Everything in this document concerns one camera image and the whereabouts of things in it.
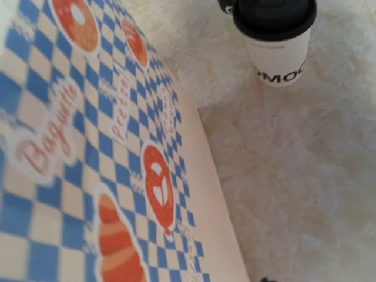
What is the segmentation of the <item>checkered paper takeout bag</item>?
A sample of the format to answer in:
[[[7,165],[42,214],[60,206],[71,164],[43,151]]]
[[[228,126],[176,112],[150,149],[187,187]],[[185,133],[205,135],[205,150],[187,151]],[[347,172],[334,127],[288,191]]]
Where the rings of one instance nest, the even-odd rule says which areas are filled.
[[[197,110],[122,1],[1,2],[1,280],[247,281]]]

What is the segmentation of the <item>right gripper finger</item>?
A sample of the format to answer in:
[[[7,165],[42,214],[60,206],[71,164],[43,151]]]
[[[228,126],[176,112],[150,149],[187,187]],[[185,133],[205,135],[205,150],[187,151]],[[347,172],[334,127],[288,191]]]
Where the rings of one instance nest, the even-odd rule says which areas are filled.
[[[260,282],[278,282],[277,280],[271,279],[269,277],[263,277]]]

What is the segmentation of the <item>black plastic cup lid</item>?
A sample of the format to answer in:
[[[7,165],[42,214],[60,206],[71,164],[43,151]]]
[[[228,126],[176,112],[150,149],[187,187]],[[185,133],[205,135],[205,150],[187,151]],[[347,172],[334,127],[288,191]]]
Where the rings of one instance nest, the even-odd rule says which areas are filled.
[[[233,21],[249,38],[277,42],[302,35],[317,17],[316,1],[235,1]]]

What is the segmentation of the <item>white paper coffee cup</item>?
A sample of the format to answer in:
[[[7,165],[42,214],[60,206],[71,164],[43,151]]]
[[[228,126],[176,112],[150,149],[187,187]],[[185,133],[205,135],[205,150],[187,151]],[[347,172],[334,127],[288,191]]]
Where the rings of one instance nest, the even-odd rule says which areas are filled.
[[[274,88],[296,83],[305,68],[310,34],[308,29],[295,38],[277,42],[246,39],[258,78]]]

